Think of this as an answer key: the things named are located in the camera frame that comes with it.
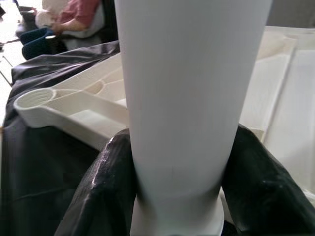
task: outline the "black fabric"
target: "black fabric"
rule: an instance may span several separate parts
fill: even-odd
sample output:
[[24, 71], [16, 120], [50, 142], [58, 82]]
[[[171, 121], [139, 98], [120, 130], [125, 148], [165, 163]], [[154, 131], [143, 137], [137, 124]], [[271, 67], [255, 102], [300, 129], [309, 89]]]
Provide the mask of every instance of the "black fabric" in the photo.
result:
[[315, 209], [286, 169], [239, 126], [222, 187], [242, 233], [315, 234]]
[[123, 130], [85, 173], [55, 236], [127, 236], [135, 196], [129, 130]]
[[3, 125], [0, 235], [53, 235], [98, 155], [54, 127], [28, 128], [13, 102], [27, 91], [53, 86], [118, 52], [116, 41], [42, 55], [13, 68]]

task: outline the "white 3d printed part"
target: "white 3d printed part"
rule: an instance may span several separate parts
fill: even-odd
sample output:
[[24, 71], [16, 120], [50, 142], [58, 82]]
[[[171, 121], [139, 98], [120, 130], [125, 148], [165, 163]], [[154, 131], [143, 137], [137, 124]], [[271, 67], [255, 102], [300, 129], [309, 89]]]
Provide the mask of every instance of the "white 3d printed part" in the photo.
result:
[[219, 235], [221, 178], [271, 0], [115, 6], [142, 194], [130, 234]]
[[30, 91], [14, 108], [33, 128], [55, 126], [101, 150], [105, 143], [128, 127], [128, 110], [120, 55], [50, 88]]

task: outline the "person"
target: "person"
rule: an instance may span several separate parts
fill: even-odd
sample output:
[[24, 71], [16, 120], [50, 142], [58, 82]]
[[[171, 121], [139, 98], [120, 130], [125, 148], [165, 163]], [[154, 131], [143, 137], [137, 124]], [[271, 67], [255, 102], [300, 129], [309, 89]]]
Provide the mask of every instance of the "person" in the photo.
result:
[[56, 14], [50, 11], [53, 20], [50, 26], [23, 33], [20, 36], [23, 44], [22, 54], [31, 59], [41, 54], [52, 54], [47, 36], [60, 35], [64, 31], [84, 31], [93, 21], [100, 0], [70, 0], [67, 6]]

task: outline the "white cylinder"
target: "white cylinder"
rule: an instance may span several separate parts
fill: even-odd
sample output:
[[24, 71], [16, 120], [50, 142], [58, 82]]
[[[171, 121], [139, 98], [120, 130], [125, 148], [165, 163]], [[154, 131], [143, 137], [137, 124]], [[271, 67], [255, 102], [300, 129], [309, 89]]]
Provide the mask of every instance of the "white cylinder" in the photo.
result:
[[271, 0], [116, 0], [132, 154], [131, 234], [213, 235]]

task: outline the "person's hand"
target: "person's hand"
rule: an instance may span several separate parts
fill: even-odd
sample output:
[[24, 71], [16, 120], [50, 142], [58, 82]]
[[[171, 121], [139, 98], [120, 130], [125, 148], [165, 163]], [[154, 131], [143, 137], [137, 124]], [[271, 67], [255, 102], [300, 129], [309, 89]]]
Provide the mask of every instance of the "person's hand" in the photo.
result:
[[59, 22], [54, 22], [52, 24], [51, 30], [55, 33], [55, 35], [60, 35], [64, 31], [63, 25]]
[[37, 14], [37, 9], [36, 9], [35, 7], [32, 7], [31, 9], [34, 11], [34, 12], [33, 12], [33, 15], [36, 16], [36, 14]]
[[58, 19], [59, 15], [56, 14], [56, 13], [53, 11], [53, 9], [51, 9], [51, 8], [49, 7], [49, 8], [47, 9], [47, 11], [48, 11], [48, 13], [49, 13], [49, 15], [50, 15], [50, 17], [51, 17], [51, 19], [52, 19], [53, 21], [56, 21], [56, 20]]

